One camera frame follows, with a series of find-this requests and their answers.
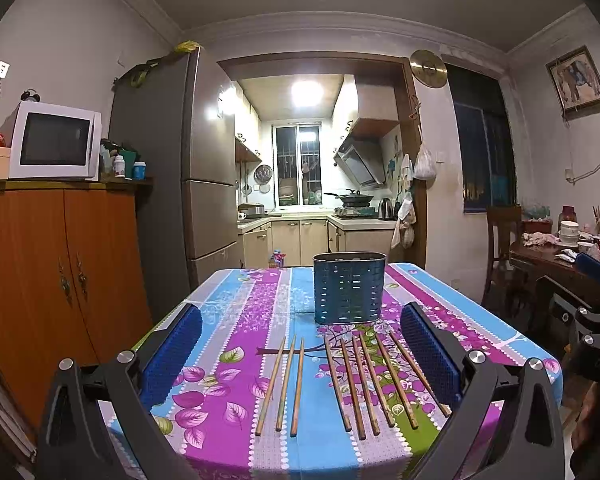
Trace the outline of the black wok on stove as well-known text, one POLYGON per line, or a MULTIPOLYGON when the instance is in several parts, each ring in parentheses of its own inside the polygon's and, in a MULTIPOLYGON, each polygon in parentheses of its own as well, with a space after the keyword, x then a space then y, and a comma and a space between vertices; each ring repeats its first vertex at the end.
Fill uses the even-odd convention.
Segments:
POLYGON ((346 194, 324 192, 324 195, 338 198, 343 207, 368 207, 373 200, 373 196, 362 194, 360 191, 355 190, 351 190, 346 194))

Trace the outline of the kitchen window with bars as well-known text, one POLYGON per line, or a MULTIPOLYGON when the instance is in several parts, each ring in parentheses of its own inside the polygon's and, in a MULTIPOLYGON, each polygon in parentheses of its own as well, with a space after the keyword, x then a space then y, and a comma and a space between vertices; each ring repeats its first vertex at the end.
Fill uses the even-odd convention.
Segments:
POLYGON ((319 125, 274 128, 278 206, 323 203, 320 132, 319 125))

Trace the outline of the framed elephant picture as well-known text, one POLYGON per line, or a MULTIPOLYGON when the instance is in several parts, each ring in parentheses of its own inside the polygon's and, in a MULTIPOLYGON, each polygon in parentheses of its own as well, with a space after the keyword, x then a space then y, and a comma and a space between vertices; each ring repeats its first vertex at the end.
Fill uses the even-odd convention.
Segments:
POLYGON ((600 73, 587 47, 555 58, 546 69, 558 94, 562 118, 600 113, 600 73))

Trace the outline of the white medicine bottle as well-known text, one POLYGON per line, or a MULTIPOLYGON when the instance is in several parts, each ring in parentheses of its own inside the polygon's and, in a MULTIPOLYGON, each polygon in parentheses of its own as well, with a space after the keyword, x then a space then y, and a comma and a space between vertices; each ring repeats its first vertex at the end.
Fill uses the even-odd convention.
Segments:
POLYGON ((125 161, 124 157, 120 154, 114 156, 114 175, 117 178, 125 177, 125 161))

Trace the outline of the orange wooden cabinet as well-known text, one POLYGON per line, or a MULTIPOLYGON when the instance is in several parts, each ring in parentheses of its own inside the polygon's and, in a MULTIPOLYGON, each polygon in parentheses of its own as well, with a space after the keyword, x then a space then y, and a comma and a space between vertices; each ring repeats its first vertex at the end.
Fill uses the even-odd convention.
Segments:
POLYGON ((135 195, 0 181, 0 382, 31 434, 61 359, 106 363, 151 328, 135 195))

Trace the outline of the wooden dining chair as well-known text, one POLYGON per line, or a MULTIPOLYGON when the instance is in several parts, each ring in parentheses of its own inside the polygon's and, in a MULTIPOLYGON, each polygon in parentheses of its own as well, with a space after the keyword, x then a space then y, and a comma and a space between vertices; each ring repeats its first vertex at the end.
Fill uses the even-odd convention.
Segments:
POLYGON ((507 309, 513 307, 514 298, 524 289, 521 270, 510 263, 510 248, 521 238, 522 209, 520 205, 489 206, 486 208, 488 228, 488 263, 481 304, 487 307, 491 290, 504 292, 507 309))

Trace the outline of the steel electric kettle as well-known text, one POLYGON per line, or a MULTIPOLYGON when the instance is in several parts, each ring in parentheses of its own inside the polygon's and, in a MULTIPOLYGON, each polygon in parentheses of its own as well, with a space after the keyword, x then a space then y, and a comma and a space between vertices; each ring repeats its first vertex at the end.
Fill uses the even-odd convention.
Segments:
POLYGON ((392 200, 390 200, 390 198, 388 198, 388 197, 383 198, 379 202, 379 205, 378 205, 378 219, 384 220, 384 221, 389 221, 389 220, 393 220, 394 218, 396 218, 393 207, 394 207, 394 203, 392 200))

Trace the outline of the grey three-door refrigerator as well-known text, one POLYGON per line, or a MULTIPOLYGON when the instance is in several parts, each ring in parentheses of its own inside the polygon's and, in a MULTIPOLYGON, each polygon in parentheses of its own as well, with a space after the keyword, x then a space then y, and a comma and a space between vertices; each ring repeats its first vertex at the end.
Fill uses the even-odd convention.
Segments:
POLYGON ((163 318, 215 271, 240 265, 234 87, 201 48, 114 86, 108 138, 140 154, 152 182, 137 214, 152 316, 163 318))

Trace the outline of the stack of white bowls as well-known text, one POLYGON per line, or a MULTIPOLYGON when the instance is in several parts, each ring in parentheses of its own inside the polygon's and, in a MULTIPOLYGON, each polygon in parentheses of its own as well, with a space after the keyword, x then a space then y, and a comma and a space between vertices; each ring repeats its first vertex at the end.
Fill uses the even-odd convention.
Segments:
POLYGON ((580 240, 579 223, 572 220, 562 220, 559 223, 558 237, 563 245, 577 247, 580 240))

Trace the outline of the wooden chopstick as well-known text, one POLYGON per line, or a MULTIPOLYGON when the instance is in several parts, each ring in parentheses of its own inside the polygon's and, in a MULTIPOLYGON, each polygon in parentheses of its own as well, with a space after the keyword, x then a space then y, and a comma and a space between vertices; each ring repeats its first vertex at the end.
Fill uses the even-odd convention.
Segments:
POLYGON ((438 400, 438 398, 434 394, 434 389, 431 388, 430 383, 428 382, 427 377, 422 372, 422 370, 420 369, 419 365, 415 362, 415 360, 413 359, 413 357, 410 355, 410 352, 408 352, 406 350, 406 348, 404 347, 404 345, 401 344, 401 341, 398 338, 398 336, 396 336, 395 332, 390 332, 389 336, 392 339, 392 341, 393 341, 394 345, 396 346, 396 348, 398 348, 399 352, 404 357, 404 360, 408 363, 408 365, 411 367, 411 369, 413 370, 413 372, 416 374, 416 376, 418 377, 418 379, 420 380, 420 382, 422 383, 422 385, 425 387, 425 389, 427 390, 427 392, 429 393, 429 395, 434 399, 434 403, 437 405, 438 409, 441 411, 441 413, 446 418, 449 418, 452 415, 451 409, 447 405, 441 403, 438 400))
POLYGON ((303 361, 304 361, 304 338, 302 337, 301 341, 300 341, 300 351, 298 354, 297 380, 296 380, 296 388, 294 388, 294 406, 292 407, 291 426, 290 426, 290 431, 289 431, 289 437, 291 437, 291 438, 297 437, 297 434, 298 434, 300 404, 301 404, 301 391, 302 391, 303 361))
POLYGON ((388 351, 387 351, 384 343, 380 339, 379 335, 376 334, 375 338, 376 338, 376 341, 377 341, 377 345, 378 345, 380 354, 382 355, 382 358, 384 359, 384 361, 386 363, 386 367, 388 368, 388 372, 389 372, 389 374, 391 376, 391 379, 392 379, 392 381, 394 383, 394 386, 396 387, 396 393, 398 394, 400 402, 402 403, 402 405, 404 407, 404 411, 406 413, 408 421, 410 422, 411 427, 414 430, 416 430, 418 428, 418 422, 417 422, 415 413, 414 413, 414 411, 413 411, 413 409, 411 407, 411 402, 410 402, 410 400, 407 399, 406 393, 405 393, 405 391, 404 391, 404 389, 402 387, 402 384, 401 384, 398 372, 396 371, 396 369, 392 365, 389 353, 388 353, 388 351))
POLYGON ((358 393, 356 392, 355 383, 353 380, 353 370, 352 370, 351 363, 350 363, 350 358, 349 358, 349 353, 347 350, 346 341, 342 338, 340 339, 340 349, 342 352, 344 366, 346 367, 346 371, 347 371, 351 403, 352 403, 352 408, 354 411, 355 425, 356 425, 356 429, 358 430, 358 440, 363 441, 366 439, 366 431, 365 431, 364 422, 362 419, 360 402, 358 402, 358 393))
POLYGON ((274 361, 272 374, 270 377, 270 382, 268 383, 268 388, 266 389, 265 397, 263 399, 262 406, 260 409, 259 418, 258 418, 258 422, 257 422, 257 426, 256 426, 256 432, 254 433, 254 435, 256 437, 260 437, 260 435, 262 434, 262 431, 263 431, 266 414, 268 414, 268 407, 270 406, 273 391, 274 391, 275 379, 276 379, 276 376, 277 376, 277 373, 279 370, 280 361, 282 360, 282 356, 284 354, 285 344, 286 344, 286 336, 283 336, 283 339, 280 342, 278 351, 276 353, 276 358, 274 361))
POLYGON ((334 393, 336 396, 343 428, 344 428, 345 432, 351 432, 352 425, 351 425, 349 416, 347 415, 346 411, 344 410, 343 397, 342 397, 342 393, 341 393, 340 387, 339 387, 339 382, 338 382, 338 377, 337 377, 337 372, 336 372, 336 365, 335 365, 334 359, 332 358, 332 348, 330 348, 330 344, 327 340, 326 335, 323 335, 323 342, 324 342, 324 346, 325 346, 325 353, 326 353, 327 364, 328 364, 328 368, 329 368, 329 374, 330 374, 330 377, 332 378, 332 388, 334 389, 334 393))
POLYGON ((294 335, 291 339, 291 344, 287 351, 287 359, 286 359, 285 370, 284 370, 284 374, 283 374, 282 388, 280 389, 280 396, 279 396, 279 402, 278 402, 278 408, 277 408, 277 414, 276 414, 276 424, 275 424, 276 432, 281 432, 283 430, 283 424, 284 424, 284 419, 285 419, 285 410, 286 410, 286 397, 287 397, 287 392, 288 392, 291 363, 292 363, 292 360, 294 359, 294 346, 296 345, 296 339, 297 339, 297 336, 294 335))
POLYGON ((368 419, 370 420, 370 426, 372 427, 373 435, 380 435, 380 428, 378 424, 377 417, 375 416, 373 409, 372 398, 370 397, 370 389, 368 388, 365 376, 365 368, 363 366, 362 356, 361 356, 361 345, 356 341, 355 337, 352 338, 352 347, 354 352, 354 358, 356 362, 356 366, 358 367, 358 376, 360 376, 360 382, 362 385, 363 396, 365 400, 366 410, 368 419))
POLYGON ((396 421, 393 418, 393 414, 391 413, 391 410, 389 408, 389 404, 385 398, 385 395, 381 390, 380 382, 379 382, 379 379, 378 379, 378 376, 377 376, 376 370, 375 370, 374 361, 373 361, 372 357, 370 356, 370 352, 368 351, 368 349, 366 347, 366 343, 365 343, 365 340, 363 339, 363 336, 362 335, 358 336, 358 340, 360 341, 360 345, 362 347, 362 351, 364 354, 367 368, 370 371, 370 378, 372 378, 372 382, 374 385, 374 391, 376 393, 376 396, 378 397, 378 402, 381 407, 381 411, 385 415, 387 425, 390 428, 393 428, 394 426, 396 426, 396 421))

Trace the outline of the beige kitchen base cabinets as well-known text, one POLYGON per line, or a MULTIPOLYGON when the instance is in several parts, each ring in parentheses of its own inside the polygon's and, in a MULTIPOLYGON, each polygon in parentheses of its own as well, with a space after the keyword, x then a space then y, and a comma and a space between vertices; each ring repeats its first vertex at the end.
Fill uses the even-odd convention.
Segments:
POLYGON ((283 266, 313 266, 326 252, 381 252, 389 262, 402 261, 404 249, 391 248, 394 222, 343 219, 334 214, 282 214, 238 224, 240 266, 266 268, 273 252, 284 256, 283 266))

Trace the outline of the blue lidded cup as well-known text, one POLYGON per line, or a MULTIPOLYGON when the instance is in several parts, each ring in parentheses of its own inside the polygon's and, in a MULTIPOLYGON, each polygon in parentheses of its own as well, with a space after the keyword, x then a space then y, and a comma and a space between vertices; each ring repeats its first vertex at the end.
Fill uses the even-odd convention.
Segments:
POLYGON ((134 181, 143 181, 146 178, 146 162, 137 160, 132 167, 132 179, 134 181))

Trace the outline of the blue perforated utensil holder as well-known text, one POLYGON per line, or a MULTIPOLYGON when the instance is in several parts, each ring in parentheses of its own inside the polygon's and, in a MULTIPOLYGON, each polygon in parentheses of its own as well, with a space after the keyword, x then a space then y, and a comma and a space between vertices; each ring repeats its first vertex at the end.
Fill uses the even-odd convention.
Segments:
POLYGON ((313 258, 314 318, 320 325, 380 318, 387 257, 381 252, 328 252, 313 258))

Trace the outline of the steel range hood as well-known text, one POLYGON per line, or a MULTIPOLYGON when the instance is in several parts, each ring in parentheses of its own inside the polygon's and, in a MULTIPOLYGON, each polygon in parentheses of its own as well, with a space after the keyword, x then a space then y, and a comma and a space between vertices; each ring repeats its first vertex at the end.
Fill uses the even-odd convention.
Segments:
POLYGON ((334 159, 360 188, 379 188, 386 184, 384 160, 378 142, 348 141, 336 151, 334 159))

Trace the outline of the white hanging plastic bag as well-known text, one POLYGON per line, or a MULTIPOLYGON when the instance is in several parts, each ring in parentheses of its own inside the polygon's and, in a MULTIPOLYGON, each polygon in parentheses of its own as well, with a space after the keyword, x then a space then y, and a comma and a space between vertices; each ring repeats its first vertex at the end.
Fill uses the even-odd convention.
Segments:
POLYGON ((425 143, 420 144, 414 165, 414 178, 421 181, 431 181, 437 177, 437 173, 434 156, 431 155, 425 143))

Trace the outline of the dark window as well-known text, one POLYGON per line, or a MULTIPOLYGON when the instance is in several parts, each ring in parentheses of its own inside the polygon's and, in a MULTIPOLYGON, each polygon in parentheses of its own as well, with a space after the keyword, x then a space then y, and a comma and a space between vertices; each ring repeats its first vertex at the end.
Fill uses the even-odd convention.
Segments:
POLYGON ((505 103, 498 81, 450 65, 460 158, 464 211, 516 204, 515 159, 505 103))

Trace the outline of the colourful floral tablecloth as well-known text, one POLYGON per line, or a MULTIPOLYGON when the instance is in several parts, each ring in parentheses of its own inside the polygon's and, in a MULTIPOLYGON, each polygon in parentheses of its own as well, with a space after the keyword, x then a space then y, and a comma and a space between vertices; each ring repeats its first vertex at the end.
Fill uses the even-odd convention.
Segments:
POLYGON ((309 268, 221 270, 194 290, 186 304, 202 317, 201 335, 161 404, 148 408, 159 430, 199 479, 397 479, 406 477, 445 424, 445 416, 389 336, 400 333, 404 304, 416 301, 465 349, 491 361, 521 366, 542 361, 554 396, 562 395, 559 363, 516 328, 411 263, 393 263, 385 273, 381 314, 370 324, 320 325, 314 320, 314 279, 309 268), (414 430, 380 354, 384 343, 415 413, 414 430), (276 414, 287 351, 296 335, 283 430, 276 414), (323 335, 332 358, 351 432, 345 432, 332 388, 323 335), (368 419, 352 347, 362 335, 396 426, 387 425, 361 350, 380 435, 368 419), (260 437, 256 426, 279 344, 286 344, 260 437), (300 341, 304 338, 297 437, 289 437, 300 341), (366 439, 358 440, 340 339, 346 341, 366 439))

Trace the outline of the round gold wall clock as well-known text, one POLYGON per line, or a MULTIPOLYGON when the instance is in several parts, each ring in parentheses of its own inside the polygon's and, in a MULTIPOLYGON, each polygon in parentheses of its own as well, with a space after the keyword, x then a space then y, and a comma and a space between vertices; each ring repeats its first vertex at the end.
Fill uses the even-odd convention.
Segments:
POLYGON ((448 82, 448 69, 434 52, 419 49, 410 56, 413 76, 428 88, 440 89, 448 82))

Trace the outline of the white microwave oven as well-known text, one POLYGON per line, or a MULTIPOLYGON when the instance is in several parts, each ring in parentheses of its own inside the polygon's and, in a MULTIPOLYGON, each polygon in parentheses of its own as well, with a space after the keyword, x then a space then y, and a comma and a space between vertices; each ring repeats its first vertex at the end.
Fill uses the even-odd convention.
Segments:
POLYGON ((99 112, 22 101, 0 133, 10 148, 9 179, 98 179, 99 112))

